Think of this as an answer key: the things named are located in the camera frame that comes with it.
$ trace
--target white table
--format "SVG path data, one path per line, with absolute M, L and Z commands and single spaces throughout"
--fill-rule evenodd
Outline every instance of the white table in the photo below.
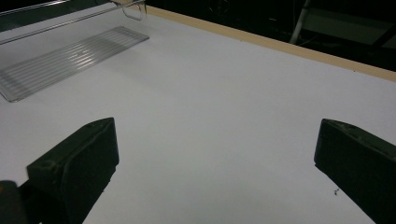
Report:
M 120 12 L 0 46 L 0 64 L 119 25 L 150 39 L 20 102 L 1 99 L 0 179 L 22 184 L 25 166 L 114 117 L 120 165 L 84 223 L 373 223 L 313 158 L 325 118 L 396 144 L 395 82 Z

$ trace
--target white tabletop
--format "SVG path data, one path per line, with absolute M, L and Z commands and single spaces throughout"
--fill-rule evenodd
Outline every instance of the white tabletop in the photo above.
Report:
M 0 46 L 0 65 L 125 25 L 150 39 L 0 102 L 0 179 L 114 117 L 120 165 L 84 223 L 373 223 L 314 164 L 322 119 L 396 144 L 396 83 L 120 12 Z

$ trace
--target white surface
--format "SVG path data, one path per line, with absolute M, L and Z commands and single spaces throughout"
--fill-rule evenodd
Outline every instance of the white surface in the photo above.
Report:
M 373 223 L 313 159 L 324 118 L 395 144 L 393 82 L 120 12 L 1 46 L 0 62 L 126 23 L 150 40 L 0 103 L 0 179 L 23 183 L 30 162 L 114 117 L 120 165 L 85 223 Z

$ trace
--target metal rod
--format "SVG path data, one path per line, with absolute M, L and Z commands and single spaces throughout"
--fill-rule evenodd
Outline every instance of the metal rod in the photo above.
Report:
M 9 39 L 1 40 L 0 41 L 0 45 L 4 45 L 6 43 L 22 39 L 22 38 L 25 38 L 25 37 L 30 36 L 30 35 L 37 35 L 37 34 L 40 34 L 40 33 L 43 33 L 43 32 L 49 31 L 49 30 L 53 30 L 53 29 L 58 28 L 58 27 L 66 26 L 68 24 L 71 24 L 71 23 L 74 23 L 74 22 L 77 22 L 77 21 L 87 20 L 87 19 L 89 19 L 91 17 L 95 17 L 95 16 L 98 16 L 98 15 L 101 15 L 101 14 L 104 14 L 104 13 L 107 13 L 107 12 L 110 12 L 110 11 L 113 11 L 113 10 L 117 10 L 117 9 L 120 9 L 120 8 L 123 8 L 123 7 L 131 7 L 133 5 L 138 5 L 138 4 L 141 4 L 141 3 L 145 3 L 145 0 L 138 0 L 138 1 L 131 2 L 131 3 L 117 5 L 116 7 L 113 7 L 113 8 L 109 8 L 109 9 L 105 9 L 103 11 L 95 12 L 95 13 L 92 13 L 90 15 L 83 16 L 83 17 L 80 17 L 80 18 L 77 18 L 77 19 L 74 19 L 74 20 L 71 20 L 71 21 L 65 21 L 65 22 L 62 22 L 62 23 L 59 23 L 59 24 L 56 24 L 56 25 L 52 25 L 52 26 L 49 26 L 49 27 L 46 27 L 46 28 L 42 28 L 42 29 L 30 32 L 30 33 L 24 34 L 24 35 L 16 35 L 16 36 L 11 37 Z M 135 17 L 128 16 L 128 18 L 131 18 L 131 19 L 139 21 L 139 19 L 135 18 Z
M 290 42 L 291 44 L 295 45 L 297 43 L 298 36 L 300 35 L 301 30 L 303 29 L 304 20 L 308 14 L 308 8 L 311 4 L 311 0 L 306 0 L 301 10 L 300 17 L 298 18 L 296 27 L 294 28 L 293 34 L 291 35 Z
M 30 9 L 35 9 L 38 7 L 48 7 L 48 6 L 52 6 L 52 5 L 56 5 L 56 4 L 60 4 L 60 3 L 68 2 L 68 1 L 70 1 L 70 0 L 57 0 L 57 1 L 52 1 L 52 2 L 48 2 L 48 3 L 37 4 L 34 6 L 30 6 L 30 7 L 20 7 L 20 8 L 16 8 L 16 9 L 11 9 L 9 11 L 0 12 L 0 16 L 17 13 L 17 12 L 21 12 L 21 11 L 26 11 L 26 10 L 30 10 Z

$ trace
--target dark background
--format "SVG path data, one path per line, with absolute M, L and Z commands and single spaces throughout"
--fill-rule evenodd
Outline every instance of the dark background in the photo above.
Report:
M 0 5 L 0 12 L 52 0 L 22 0 Z M 95 7 L 107 0 L 71 0 L 51 7 L 42 7 L 0 16 L 0 32 L 51 19 L 64 14 Z M 256 35 L 289 42 L 305 0 L 147 0 L 147 4 L 205 21 L 230 26 Z M 396 35 L 393 2 L 386 0 L 312 0 L 311 7 L 325 9 L 393 24 L 390 37 Z M 381 43 L 362 44 L 343 38 L 302 30 L 299 46 L 347 58 L 360 63 L 396 71 L 396 46 L 384 48 Z

